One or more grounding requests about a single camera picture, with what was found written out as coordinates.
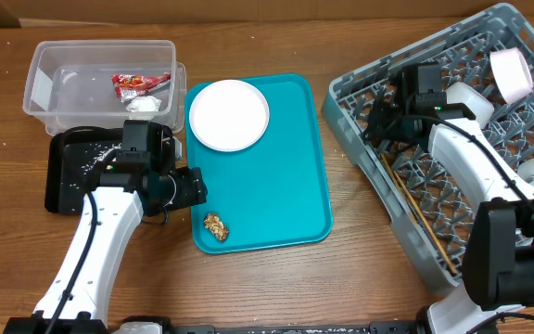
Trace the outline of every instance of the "wooden table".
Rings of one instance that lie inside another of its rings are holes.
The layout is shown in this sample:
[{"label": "wooden table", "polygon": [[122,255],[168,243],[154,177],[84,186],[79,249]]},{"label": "wooden table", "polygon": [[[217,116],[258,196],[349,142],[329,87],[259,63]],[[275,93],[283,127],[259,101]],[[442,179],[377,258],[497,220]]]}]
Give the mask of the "wooden table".
[{"label": "wooden table", "polygon": [[[528,18],[534,25],[534,18]],[[51,284],[78,219],[44,208],[50,136],[21,109],[36,45],[66,39],[170,39],[188,86],[296,72],[319,109],[329,83],[459,19],[181,24],[0,30],[0,333],[28,316]],[[177,325],[216,327],[367,324],[413,319],[435,302],[405,256],[382,203],[321,117],[335,227],[323,242],[209,256],[191,238],[188,210],[167,228],[135,231],[110,300],[116,326],[128,315],[166,315]],[[178,134],[184,140],[184,134]],[[534,309],[527,312],[534,314]],[[534,323],[509,320],[503,332]]]}]

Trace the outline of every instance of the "gray dish rack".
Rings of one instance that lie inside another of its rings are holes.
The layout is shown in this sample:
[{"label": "gray dish rack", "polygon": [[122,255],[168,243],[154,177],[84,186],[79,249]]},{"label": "gray dish rack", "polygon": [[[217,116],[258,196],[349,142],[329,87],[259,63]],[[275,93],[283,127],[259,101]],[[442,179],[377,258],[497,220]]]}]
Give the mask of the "gray dish rack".
[{"label": "gray dish rack", "polygon": [[[464,195],[441,164],[420,148],[397,156],[391,169],[398,172],[417,205],[432,224],[436,237],[457,268],[452,275],[431,242],[423,222],[414,221],[410,204],[394,186],[380,161],[381,153],[397,145],[363,143],[361,133],[377,98],[391,99],[388,77],[402,66],[437,61],[446,87],[456,82],[473,86],[494,105],[484,135],[516,171],[534,157],[534,89],[523,100],[507,105],[491,75],[490,52],[517,47],[525,56],[534,81],[534,29],[513,6],[498,4],[379,60],[336,78],[323,104],[323,115],[350,161],[374,186],[391,218],[391,228],[427,288],[449,293],[461,281],[460,266],[474,214]],[[518,236],[518,243],[528,240]]]}]

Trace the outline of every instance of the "clear plastic container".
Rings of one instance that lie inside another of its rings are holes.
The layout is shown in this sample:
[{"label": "clear plastic container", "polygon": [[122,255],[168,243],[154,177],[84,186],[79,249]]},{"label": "clear plastic container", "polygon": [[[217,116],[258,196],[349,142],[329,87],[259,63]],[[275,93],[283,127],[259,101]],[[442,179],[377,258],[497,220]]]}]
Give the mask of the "clear plastic container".
[{"label": "clear plastic container", "polygon": [[[159,111],[131,113],[116,96],[113,74],[172,75],[170,84],[152,92]],[[177,133],[184,127],[186,72],[166,40],[89,40],[41,42],[34,52],[24,112],[55,135],[75,126],[120,128],[125,120],[166,124]]]}]

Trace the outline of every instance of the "white plate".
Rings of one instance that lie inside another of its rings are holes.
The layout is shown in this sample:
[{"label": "white plate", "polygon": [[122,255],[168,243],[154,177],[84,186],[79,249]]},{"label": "white plate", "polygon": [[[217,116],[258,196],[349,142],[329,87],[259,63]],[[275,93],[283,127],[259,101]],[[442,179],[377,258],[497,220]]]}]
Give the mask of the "white plate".
[{"label": "white plate", "polygon": [[203,88],[191,105],[189,124],[206,147],[222,152],[248,148],[267,129],[269,106],[250,83],[222,80]]}]

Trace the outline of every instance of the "cookie crumb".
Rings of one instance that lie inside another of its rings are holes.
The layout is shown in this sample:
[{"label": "cookie crumb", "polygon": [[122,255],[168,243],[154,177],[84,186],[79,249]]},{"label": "cookie crumb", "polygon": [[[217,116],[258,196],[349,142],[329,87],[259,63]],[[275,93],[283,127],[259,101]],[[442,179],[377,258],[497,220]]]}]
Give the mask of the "cookie crumb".
[{"label": "cookie crumb", "polygon": [[203,223],[205,223],[205,228],[207,228],[218,241],[225,241],[228,238],[228,235],[230,235],[230,229],[223,224],[220,217],[215,213],[208,213]]}]

